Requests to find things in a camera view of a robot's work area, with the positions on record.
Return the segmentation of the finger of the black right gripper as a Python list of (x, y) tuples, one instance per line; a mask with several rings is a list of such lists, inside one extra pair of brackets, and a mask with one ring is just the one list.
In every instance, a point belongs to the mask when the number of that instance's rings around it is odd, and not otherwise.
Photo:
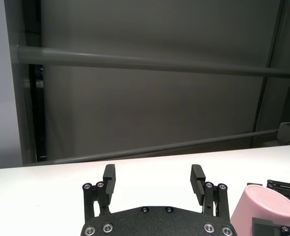
[(253, 217), (252, 236), (290, 236), (290, 226), (278, 225), (270, 220)]
[(290, 200), (290, 183), (268, 179), (266, 187), (284, 195)]

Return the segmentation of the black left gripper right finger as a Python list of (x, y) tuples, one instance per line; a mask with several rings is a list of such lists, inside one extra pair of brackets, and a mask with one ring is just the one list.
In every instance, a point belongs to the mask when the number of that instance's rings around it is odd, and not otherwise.
[(220, 218), (229, 217), (228, 187), (219, 183), (214, 185), (206, 181), (201, 165), (192, 164), (190, 182), (197, 196), (202, 213)]

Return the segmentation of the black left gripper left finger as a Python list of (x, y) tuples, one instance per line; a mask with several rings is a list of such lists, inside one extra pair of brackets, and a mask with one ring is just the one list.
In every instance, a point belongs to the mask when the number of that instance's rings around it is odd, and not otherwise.
[(82, 186), (84, 195), (84, 217), (88, 222), (95, 217), (94, 202), (98, 202), (100, 214), (110, 214), (109, 205), (116, 183), (115, 164), (108, 164), (105, 167), (102, 181), (95, 185), (85, 183)]

